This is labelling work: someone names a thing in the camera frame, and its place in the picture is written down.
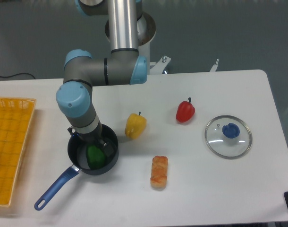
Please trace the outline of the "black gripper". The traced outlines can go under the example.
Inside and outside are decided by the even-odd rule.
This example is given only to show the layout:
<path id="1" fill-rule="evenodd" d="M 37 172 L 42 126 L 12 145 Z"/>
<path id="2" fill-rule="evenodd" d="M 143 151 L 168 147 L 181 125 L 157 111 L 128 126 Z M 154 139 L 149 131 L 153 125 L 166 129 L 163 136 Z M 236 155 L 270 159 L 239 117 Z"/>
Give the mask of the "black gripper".
<path id="1" fill-rule="evenodd" d="M 113 146 L 109 139 L 100 139 L 102 136 L 102 129 L 95 129 L 94 131 L 91 131 L 89 133 L 80 133 L 76 131 L 73 127 L 69 127 L 67 129 L 70 136 L 77 136 L 80 140 L 85 142 L 97 142 L 99 144 L 99 148 L 102 150 L 104 155 L 106 157 L 112 157 L 113 156 Z"/>

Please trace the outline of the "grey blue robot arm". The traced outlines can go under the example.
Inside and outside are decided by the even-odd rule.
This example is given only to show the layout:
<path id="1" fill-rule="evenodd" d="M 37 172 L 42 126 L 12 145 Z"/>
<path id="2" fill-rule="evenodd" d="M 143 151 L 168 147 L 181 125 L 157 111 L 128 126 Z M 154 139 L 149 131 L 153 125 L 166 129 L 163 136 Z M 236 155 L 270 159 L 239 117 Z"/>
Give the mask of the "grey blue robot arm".
<path id="1" fill-rule="evenodd" d="M 110 57 L 97 60 L 87 51 L 70 51 L 56 101 L 81 140 L 98 143 L 102 141 L 102 124 L 92 104 L 93 87 L 147 81 L 147 59 L 138 50 L 137 22 L 142 17 L 142 2 L 77 0 L 75 4 L 87 16 L 108 15 Z"/>

